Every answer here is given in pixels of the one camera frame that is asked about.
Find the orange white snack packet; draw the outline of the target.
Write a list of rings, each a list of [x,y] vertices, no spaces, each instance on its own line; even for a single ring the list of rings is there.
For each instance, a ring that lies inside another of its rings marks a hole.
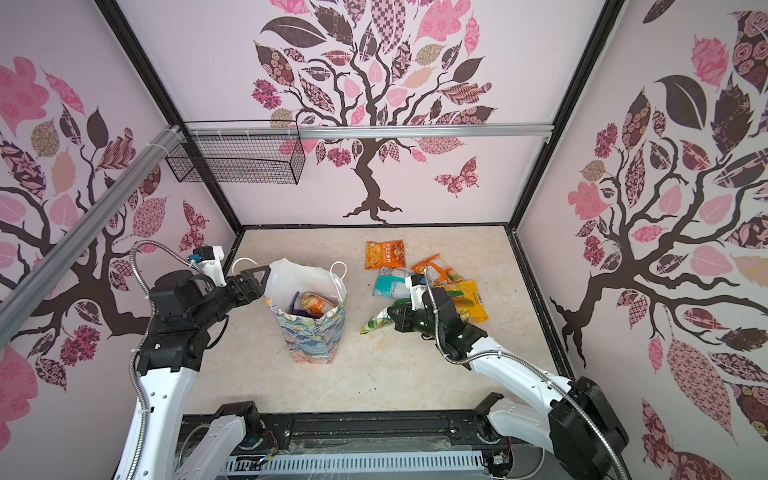
[[[439,254],[433,255],[411,267],[417,274],[424,275],[433,285],[448,285],[464,280],[453,267],[448,265]]]

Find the green white snack bag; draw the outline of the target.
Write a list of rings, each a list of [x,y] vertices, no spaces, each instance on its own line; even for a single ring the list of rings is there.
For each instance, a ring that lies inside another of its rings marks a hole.
[[[384,308],[361,327],[359,334],[366,335],[394,323],[395,321],[389,312],[389,308]]]

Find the patterned paper gift bag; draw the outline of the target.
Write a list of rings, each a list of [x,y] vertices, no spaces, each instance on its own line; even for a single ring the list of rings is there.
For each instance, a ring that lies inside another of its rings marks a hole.
[[[342,338],[348,290],[344,284],[347,265],[336,261],[329,268],[311,267],[288,259],[268,265],[271,273],[264,299],[277,321],[293,360],[297,363],[330,364]],[[314,292],[336,304],[321,318],[292,315],[297,292]]]

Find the teal snack packet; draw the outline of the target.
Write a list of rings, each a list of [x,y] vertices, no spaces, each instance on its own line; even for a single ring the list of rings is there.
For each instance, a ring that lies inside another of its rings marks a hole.
[[[373,295],[392,299],[406,299],[410,297],[406,279],[412,272],[401,268],[382,267],[374,283]]]

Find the orange mango snack bag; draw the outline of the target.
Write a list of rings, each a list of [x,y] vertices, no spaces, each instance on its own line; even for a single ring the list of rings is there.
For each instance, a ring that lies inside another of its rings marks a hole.
[[[336,307],[336,304],[314,292],[302,292],[299,297],[299,309],[313,318],[321,318]]]

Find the purple Fox's candy bag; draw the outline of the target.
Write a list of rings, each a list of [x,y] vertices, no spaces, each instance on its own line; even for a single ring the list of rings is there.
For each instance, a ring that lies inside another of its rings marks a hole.
[[[290,313],[292,315],[296,315],[296,316],[313,318],[314,317],[313,313],[310,310],[307,310],[303,306],[303,300],[304,299],[305,299],[304,293],[303,292],[297,292],[296,295],[293,298],[292,303],[291,303]]]

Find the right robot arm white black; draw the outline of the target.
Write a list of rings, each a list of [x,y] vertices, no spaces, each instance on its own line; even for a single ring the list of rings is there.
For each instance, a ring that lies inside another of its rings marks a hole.
[[[622,458],[629,443],[601,388],[587,377],[550,373],[462,320],[451,295],[421,274],[406,278],[410,303],[391,307],[395,328],[434,342],[447,362],[483,375],[522,400],[499,398],[480,418],[498,437],[513,437],[551,453],[574,479],[627,479]]]

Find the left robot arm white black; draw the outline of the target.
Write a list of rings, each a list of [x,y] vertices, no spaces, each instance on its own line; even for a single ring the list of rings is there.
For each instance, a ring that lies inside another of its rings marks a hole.
[[[129,376],[137,396],[131,426],[115,471],[117,479],[214,479],[239,447],[257,449],[266,426],[251,401],[222,405],[190,453],[179,445],[182,420],[202,366],[216,345],[216,324],[227,325],[236,308],[261,299],[271,270],[255,266],[226,275],[218,247],[200,247],[183,269],[147,284],[137,265],[142,242],[129,252],[129,265],[151,307]]]

